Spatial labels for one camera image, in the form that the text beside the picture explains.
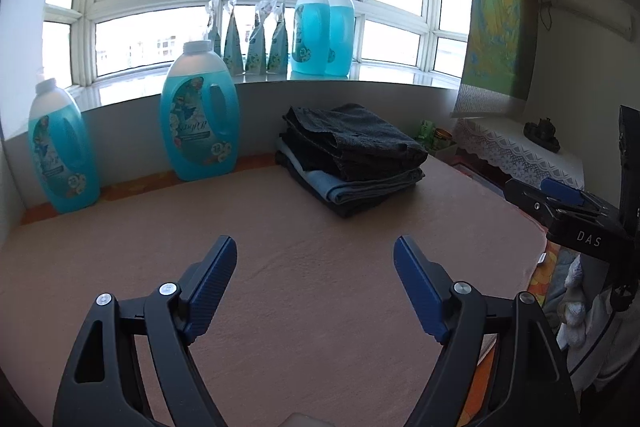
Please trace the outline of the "right hand in white glove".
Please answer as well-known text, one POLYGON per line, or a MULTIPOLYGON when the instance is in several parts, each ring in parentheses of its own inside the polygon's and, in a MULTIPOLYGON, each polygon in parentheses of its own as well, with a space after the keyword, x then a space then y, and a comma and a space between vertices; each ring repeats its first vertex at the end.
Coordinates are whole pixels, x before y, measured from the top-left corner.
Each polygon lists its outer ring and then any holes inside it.
POLYGON ((560 319, 556 341, 561 349, 580 349, 597 335, 606 319, 606 308, 598 299, 588 300, 584 291, 586 272, 582 256, 570 262, 564 279, 564 294, 556 313, 560 319))

